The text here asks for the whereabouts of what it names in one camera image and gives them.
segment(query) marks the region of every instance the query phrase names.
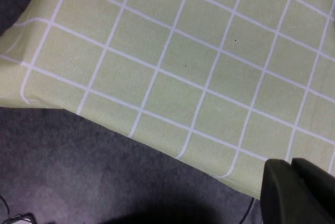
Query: gray carpet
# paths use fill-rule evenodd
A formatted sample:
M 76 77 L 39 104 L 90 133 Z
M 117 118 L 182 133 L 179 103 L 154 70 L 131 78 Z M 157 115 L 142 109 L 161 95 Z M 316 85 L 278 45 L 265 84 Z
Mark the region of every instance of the gray carpet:
M 28 3 L 0 0 L 0 35 Z M 64 110 L 0 108 L 0 151 L 0 194 L 12 216 L 32 212 L 39 224 L 105 223 L 143 212 L 174 223 L 238 224 L 251 201 Z M 5 219 L 0 202 L 0 223 Z M 256 201 L 244 223 L 260 222 Z

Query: cable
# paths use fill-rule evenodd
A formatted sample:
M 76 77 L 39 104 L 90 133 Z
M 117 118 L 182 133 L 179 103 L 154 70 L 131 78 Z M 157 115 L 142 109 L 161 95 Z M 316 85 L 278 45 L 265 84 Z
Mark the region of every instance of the cable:
M 244 223 L 245 219 L 247 218 L 248 214 L 250 213 L 250 210 L 251 210 L 254 202 L 255 202 L 255 198 L 252 198 L 251 201 L 250 201 L 249 207 L 248 207 L 247 211 L 245 212 L 243 218 L 240 220 L 239 224 Z
M 4 199 L 4 197 L 2 197 L 2 196 L 0 195 L 0 199 L 3 201 L 3 203 L 5 204 L 5 206 L 6 206 L 6 208 L 7 208 L 7 215 L 8 215 L 8 218 L 7 218 L 7 220 L 5 220 L 5 221 L 3 222 L 3 224 L 4 224 L 4 223 L 6 223 L 6 221 L 10 220 L 10 211 L 9 211 L 9 206 L 8 206 L 6 200 Z
M 6 200 L 4 199 L 4 197 L 2 197 L 1 195 L 0 195 L 0 199 L 1 199 L 2 202 L 5 204 L 5 206 L 6 206 L 6 208 L 7 208 L 7 215 L 8 215 L 8 218 L 7 218 L 6 220 L 4 220 L 4 222 L 2 222 L 2 224 L 6 224 L 6 223 L 10 224 L 13 220 L 16 220 L 16 221 L 18 221 L 18 220 L 24 220 L 24 221 L 26 221 L 26 222 L 32 223 L 30 220 L 25 219 L 25 218 L 22 218 L 20 215 L 15 216 L 14 218 L 11 218 L 11 217 L 10 217 L 9 206 L 8 206 L 8 204 L 7 204 L 7 201 L 6 201 Z

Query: black plastic object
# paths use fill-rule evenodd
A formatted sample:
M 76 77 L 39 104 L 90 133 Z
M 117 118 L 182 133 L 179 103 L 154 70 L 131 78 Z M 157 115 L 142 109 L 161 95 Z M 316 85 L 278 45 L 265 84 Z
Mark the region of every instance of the black plastic object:
M 335 178 L 305 159 L 270 159 L 261 190 L 264 224 L 335 224 Z

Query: light green tablecloth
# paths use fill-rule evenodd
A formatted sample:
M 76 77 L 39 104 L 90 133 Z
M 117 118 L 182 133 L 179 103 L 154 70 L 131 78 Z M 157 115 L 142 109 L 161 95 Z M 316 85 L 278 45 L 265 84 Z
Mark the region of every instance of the light green tablecloth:
M 0 105 L 65 108 L 255 197 L 268 158 L 335 175 L 333 8 L 32 0 L 0 38 Z

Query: tablecloth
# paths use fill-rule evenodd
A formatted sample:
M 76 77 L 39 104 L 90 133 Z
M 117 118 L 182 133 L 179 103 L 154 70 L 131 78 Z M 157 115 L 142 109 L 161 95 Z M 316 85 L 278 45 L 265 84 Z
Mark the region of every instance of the tablecloth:
M 335 175 L 334 5 L 32 0 L 0 38 L 0 105 L 64 108 L 256 198 L 268 158 Z

